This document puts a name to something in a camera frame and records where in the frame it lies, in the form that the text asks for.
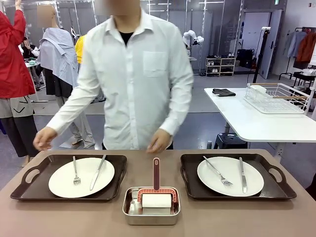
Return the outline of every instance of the man's left hand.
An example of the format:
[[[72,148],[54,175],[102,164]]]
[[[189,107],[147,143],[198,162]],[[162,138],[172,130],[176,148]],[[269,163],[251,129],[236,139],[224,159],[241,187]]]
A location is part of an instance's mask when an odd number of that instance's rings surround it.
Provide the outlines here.
[[[163,129],[158,129],[153,135],[150,145],[147,147],[148,153],[160,153],[164,151],[170,143],[171,135]]]

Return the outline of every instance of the wooden handle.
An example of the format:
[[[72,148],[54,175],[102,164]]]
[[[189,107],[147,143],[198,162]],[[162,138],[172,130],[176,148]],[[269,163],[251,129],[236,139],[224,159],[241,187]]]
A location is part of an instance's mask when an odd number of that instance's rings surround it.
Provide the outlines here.
[[[160,189],[160,160],[155,158],[153,162],[154,166],[154,190]]]
[[[250,85],[277,85],[277,83],[251,83]]]
[[[274,99],[307,99],[307,96],[274,96]]]

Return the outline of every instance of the white wire dish rack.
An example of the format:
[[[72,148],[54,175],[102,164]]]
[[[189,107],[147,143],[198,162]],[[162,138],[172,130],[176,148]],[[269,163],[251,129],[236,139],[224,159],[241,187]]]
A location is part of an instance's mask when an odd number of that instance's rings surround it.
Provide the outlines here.
[[[249,83],[244,97],[264,114],[304,114],[310,96],[282,83]]]

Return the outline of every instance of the cutlery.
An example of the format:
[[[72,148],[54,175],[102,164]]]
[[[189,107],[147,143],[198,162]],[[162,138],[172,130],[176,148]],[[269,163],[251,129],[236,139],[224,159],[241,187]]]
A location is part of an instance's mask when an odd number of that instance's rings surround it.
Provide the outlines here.
[[[227,179],[225,179],[222,174],[211,164],[211,162],[209,162],[207,160],[207,158],[205,156],[203,156],[203,158],[206,160],[206,162],[216,171],[216,173],[218,173],[221,176],[221,182],[222,184],[224,184],[226,187],[230,187],[231,185],[233,185],[231,182],[229,182]]]
[[[78,177],[77,175],[77,164],[76,164],[76,158],[75,156],[73,156],[73,160],[74,160],[74,168],[75,168],[75,178],[74,178],[74,185],[79,185],[81,182],[81,179]]]
[[[100,165],[99,165],[97,171],[95,172],[95,174],[93,175],[93,178],[92,178],[92,181],[91,181],[91,184],[90,184],[90,191],[93,190],[94,185],[95,185],[95,183],[97,182],[97,179],[98,179],[98,177],[99,177],[99,173],[100,173],[101,167],[102,167],[102,165],[103,165],[103,163],[104,163],[104,160],[105,160],[105,157],[106,157],[106,156],[107,156],[107,155],[103,155],[102,160],[101,160],[101,162],[100,162]]]
[[[241,157],[239,157],[239,163],[240,163],[240,169],[241,169],[242,191],[245,194],[247,192],[247,181],[246,181],[245,173],[243,171],[243,161]]]

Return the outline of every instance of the plate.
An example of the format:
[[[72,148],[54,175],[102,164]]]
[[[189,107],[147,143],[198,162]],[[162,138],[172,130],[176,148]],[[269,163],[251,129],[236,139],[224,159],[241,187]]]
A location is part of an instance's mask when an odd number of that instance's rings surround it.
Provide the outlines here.
[[[81,198],[94,194],[101,189],[105,188],[114,177],[113,165],[105,160],[99,177],[90,191],[90,184],[93,175],[100,165],[100,158],[83,158],[77,160],[77,173],[81,179],[80,185],[74,185],[74,162],[70,162],[60,167],[50,177],[48,186],[50,191],[62,198]]]
[[[247,192],[242,192],[241,170],[238,159],[229,157],[212,157],[207,159],[222,175],[233,185],[226,187],[222,184],[220,176],[203,160],[197,167],[197,175],[210,189],[232,197],[253,196],[263,189],[262,175],[248,163],[243,163],[243,169],[247,180]]]

